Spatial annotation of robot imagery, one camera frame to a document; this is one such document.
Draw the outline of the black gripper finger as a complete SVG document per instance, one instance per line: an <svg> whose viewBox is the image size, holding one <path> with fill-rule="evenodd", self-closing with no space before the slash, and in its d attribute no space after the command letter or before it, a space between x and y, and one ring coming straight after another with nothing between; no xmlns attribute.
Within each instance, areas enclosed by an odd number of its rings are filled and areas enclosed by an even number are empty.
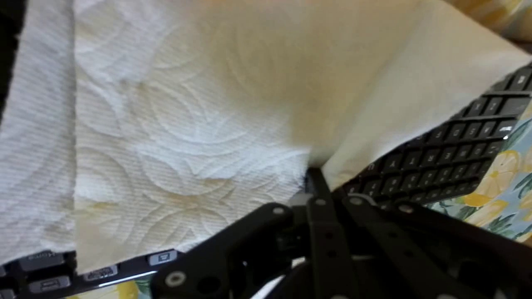
<svg viewBox="0 0 532 299"><path fill-rule="evenodd" d="M352 299L352 267L345 233L322 172L305 172L305 215L310 235L310 263L317 299Z"/></svg>

